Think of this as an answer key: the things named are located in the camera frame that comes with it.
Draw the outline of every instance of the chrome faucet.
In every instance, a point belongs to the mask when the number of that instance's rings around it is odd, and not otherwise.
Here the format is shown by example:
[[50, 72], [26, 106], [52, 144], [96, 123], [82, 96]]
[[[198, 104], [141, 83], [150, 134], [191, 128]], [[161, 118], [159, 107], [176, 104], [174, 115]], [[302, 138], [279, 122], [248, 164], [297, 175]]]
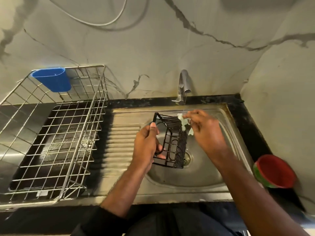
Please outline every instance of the chrome faucet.
[[177, 99], [172, 100], [176, 102], [178, 105], [184, 105], [186, 103], [186, 94], [191, 93], [190, 90], [190, 79], [187, 70], [182, 70], [179, 75], [179, 84], [178, 84], [178, 92]]

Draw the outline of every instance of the blue plastic cup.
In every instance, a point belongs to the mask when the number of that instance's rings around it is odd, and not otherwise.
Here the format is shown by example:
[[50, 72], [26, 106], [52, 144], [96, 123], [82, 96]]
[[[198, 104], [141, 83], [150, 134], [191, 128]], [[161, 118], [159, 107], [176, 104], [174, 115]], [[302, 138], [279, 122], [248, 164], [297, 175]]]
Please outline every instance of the blue plastic cup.
[[71, 89], [65, 68], [39, 69], [32, 72], [31, 76], [52, 92], [68, 92]]

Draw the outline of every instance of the wall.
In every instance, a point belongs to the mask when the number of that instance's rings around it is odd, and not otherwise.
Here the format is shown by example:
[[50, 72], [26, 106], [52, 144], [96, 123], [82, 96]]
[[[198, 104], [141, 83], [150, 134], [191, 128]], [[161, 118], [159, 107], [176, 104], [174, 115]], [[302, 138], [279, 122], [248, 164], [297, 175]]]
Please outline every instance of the wall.
[[[54, 0], [102, 23], [123, 0]], [[293, 0], [128, 0], [117, 23], [81, 24], [49, 0], [0, 0], [0, 99], [32, 69], [106, 64], [110, 98], [176, 96], [187, 69], [193, 95], [234, 94]]]
[[310, 214], [315, 214], [314, 10], [315, 0], [294, 6], [274, 37], [286, 41], [263, 54], [241, 91], [272, 152], [296, 172], [295, 190]]

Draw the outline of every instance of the white sponge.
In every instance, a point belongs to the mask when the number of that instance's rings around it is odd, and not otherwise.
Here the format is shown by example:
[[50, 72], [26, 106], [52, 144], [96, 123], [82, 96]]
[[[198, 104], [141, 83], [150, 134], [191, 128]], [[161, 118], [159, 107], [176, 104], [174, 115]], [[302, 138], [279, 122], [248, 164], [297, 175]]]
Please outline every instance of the white sponge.
[[[187, 124], [190, 125], [189, 124], [190, 118], [184, 119], [182, 113], [177, 114], [177, 117], [181, 121], [181, 130], [186, 131], [185, 125], [187, 125]], [[192, 128], [189, 130], [188, 135], [194, 135], [194, 130]]]

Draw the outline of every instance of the wire rack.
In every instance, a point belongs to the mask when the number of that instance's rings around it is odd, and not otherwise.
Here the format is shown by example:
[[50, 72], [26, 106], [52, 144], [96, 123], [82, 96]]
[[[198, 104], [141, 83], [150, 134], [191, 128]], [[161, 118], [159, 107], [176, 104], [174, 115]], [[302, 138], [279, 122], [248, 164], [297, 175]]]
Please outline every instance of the wire rack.
[[79, 196], [107, 106], [104, 65], [66, 68], [71, 90], [26, 76], [0, 103], [0, 209]]
[[[163, 150], [153, 157], [153, 163], [164, 167], [183, 168], [187, 133], [182, 131], [181, 121], [177, 117], [155, 113], [153, 122], [159, 129], [161, 137], [158, 136], [158, 140], [163, 146]], [[159, 154], [165, 155], [166, 158], [157, 157]]]

